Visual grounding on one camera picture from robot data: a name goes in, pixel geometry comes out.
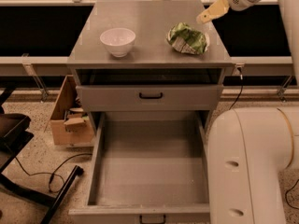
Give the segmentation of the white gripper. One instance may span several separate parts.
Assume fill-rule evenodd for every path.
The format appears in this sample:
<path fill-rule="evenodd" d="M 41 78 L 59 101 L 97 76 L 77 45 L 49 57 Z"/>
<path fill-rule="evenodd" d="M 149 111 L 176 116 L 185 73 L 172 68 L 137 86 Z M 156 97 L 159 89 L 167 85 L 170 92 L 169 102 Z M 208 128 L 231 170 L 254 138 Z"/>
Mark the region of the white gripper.
<path fill-rule="evenodd" d="M 257 0 L 216 0 L 197 17 L 198 23 L 207 23 L 224 16 L 229 8 L 235 11 L 242 11 L 255 5 Z"/>

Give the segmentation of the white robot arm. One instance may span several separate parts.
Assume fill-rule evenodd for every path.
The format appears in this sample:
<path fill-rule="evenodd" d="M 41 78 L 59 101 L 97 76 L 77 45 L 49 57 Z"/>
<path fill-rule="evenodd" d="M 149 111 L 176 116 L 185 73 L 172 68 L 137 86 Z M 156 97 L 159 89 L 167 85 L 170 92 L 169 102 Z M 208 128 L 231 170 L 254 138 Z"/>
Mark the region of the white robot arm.
<path fill-rule="evenodd" d="M 261 0 L 217 0 L 197 16 L 206 23 Z M 299 76 L 299 0 L 278 0 Z M 238 108 L 210 128 L 207 172 L 211 224 L 286 224 L 278 173 L 298 166 L 298 109 Z"/>

